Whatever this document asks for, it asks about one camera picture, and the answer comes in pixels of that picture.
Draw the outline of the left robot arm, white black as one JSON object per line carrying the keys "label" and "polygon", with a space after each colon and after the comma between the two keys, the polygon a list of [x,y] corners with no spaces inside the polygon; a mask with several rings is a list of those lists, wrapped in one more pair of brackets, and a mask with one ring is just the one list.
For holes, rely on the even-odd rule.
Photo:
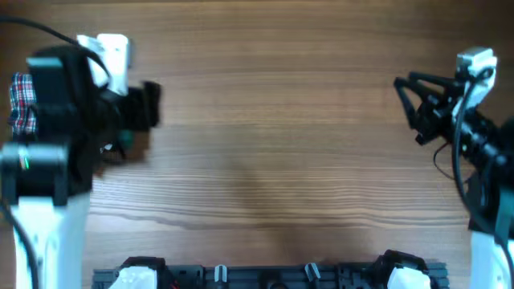
{"label": "left robot arm, white black", "polygon": [[121,146],[123,131],[146,132],[159,121],[161,86],[145,81],[115,92],[97,85],[94,52],[48,47],[27,59],[38,127],[1,150],[1,209],[14,230],[18,288],[81,285],[85,220],[101,150]]}

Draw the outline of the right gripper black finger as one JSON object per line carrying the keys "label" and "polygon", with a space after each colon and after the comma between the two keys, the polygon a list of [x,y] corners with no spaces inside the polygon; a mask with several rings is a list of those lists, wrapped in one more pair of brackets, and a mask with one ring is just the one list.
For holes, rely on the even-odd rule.
{"label": "right gripper black finger", "polygon": [[417,83],[418,81],[422,81],[432,83],[440,87],[455,87],[458,85],[458,82],[453,78],[443,77],[439,75],[430,75],[416,71],[412,71],[409,74],[408,80],[410,83]]}
{"label": "right gripper black finger", "polygon": [[394,80],[394,88],[398,94],[398,97],[402,103],[402,107],[404,113],[406,115],[406,119],[410,128],[417,128],[418,124],[418,115],[416,109],[414,108],[413,103],[410,101],[410,98],[407,96],[405,89],[411,90],[414,92],[414,83],[410,82],[408,79],[397,77]]}

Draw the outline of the plaid shirt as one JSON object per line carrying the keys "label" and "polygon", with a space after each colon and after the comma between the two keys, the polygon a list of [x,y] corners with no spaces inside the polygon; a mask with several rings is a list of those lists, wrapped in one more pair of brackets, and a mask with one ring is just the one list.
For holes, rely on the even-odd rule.
{"label": "plaid shirt", "polygon": [[8,124],[12,127],[13,134],[36,134],[38,123],[33,106],[37,103],[37,97],[31,75],[22,72],[14,73],[9,93],[11,110]]}

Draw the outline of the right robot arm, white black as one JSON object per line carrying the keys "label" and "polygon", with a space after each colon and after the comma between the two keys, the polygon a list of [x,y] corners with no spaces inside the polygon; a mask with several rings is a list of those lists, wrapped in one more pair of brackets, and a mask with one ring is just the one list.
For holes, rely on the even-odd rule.
{"label": "right robot arm, white black", "polygon": [[513,286],[513,122],[497,127],[471,105],[495,72],[411,72],[394,81],[416,141],[441,137],[451,146],[452,180],[470,216],[471,284],[478,288]]}

